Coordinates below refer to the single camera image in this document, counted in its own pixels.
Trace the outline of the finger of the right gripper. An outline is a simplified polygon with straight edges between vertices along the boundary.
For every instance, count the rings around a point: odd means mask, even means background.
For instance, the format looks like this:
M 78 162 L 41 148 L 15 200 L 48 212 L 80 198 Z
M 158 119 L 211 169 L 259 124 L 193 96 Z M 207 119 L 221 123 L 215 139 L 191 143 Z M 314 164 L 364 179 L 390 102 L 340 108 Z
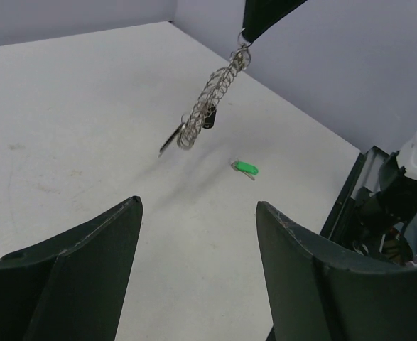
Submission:
M 306 0 L 246 0 L 242 37 L 253 43 L 270 27 L 303 5 Z

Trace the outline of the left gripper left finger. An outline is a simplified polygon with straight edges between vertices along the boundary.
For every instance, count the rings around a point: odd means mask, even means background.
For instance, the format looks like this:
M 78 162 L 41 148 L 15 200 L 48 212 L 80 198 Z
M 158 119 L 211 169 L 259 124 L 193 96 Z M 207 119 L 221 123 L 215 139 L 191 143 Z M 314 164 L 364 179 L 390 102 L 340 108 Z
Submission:
M 113 340 L 139 239 L 133 196 L 0 258 L 0 340 Z

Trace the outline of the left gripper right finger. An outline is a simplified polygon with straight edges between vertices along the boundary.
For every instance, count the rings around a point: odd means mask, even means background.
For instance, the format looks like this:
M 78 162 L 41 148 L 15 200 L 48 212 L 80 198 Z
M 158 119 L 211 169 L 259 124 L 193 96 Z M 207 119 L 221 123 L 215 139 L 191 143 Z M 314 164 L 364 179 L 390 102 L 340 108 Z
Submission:
M 275 340 L 417 340 L 417 266 L 350 251 L 259 202 Z

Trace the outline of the black tag key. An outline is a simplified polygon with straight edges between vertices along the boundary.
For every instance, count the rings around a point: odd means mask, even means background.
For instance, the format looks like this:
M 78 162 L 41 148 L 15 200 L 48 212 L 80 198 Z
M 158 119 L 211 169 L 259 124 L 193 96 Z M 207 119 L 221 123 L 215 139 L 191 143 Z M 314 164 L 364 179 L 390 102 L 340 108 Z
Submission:
M 211 129 L 214 126 L 216 113 L 217 113 L 217 108 L 215 105 L 210 104 L 206 106 L 205 120 L 202 125 L 203 129 Z

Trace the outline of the metal disc with keyrings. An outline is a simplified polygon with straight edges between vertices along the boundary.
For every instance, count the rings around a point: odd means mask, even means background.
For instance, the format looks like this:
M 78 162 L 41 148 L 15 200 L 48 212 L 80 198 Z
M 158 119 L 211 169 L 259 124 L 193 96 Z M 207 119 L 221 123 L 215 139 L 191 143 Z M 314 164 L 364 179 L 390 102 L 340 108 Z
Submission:
M 249 47 L 252 43 L 247 42 L 242 37 L 244 30 L 245 28 L 237 36 L 238 47 L 231 53 L 229 63 L 210 75 L 191 112 L 189 115 L 182 115 L 176 130 L 159 149 L 158 157 L 161 157 L 174 141 L 182 150 L 190 150 L 202 131 L 207 118 L 216 110 L 220 100 L 226 95 L 237 75 L 248 68 L 251 62 Z

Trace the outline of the green tag key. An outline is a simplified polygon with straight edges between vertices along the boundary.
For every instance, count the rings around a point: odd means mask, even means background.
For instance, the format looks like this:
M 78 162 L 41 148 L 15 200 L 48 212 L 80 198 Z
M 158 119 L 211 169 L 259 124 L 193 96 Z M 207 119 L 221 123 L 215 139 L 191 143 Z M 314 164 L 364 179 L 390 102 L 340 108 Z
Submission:
M 259 174 L 259 169 L 250 163 L 238 159 L 232 159 L 229 162 L 233 170 L 244 174 L 251 180 L 255 180 L 255 176 Z

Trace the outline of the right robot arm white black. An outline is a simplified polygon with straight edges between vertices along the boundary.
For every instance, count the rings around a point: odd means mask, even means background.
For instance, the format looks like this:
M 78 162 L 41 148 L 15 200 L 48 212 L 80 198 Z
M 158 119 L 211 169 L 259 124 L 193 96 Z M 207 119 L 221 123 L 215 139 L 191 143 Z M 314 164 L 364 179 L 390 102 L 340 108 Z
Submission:
M 417 131 L 399 150 L 362 154 L 338 196 L 321 236 L 342 247 L 400 266 L 417 267 L 405 238 L 417 218 Z

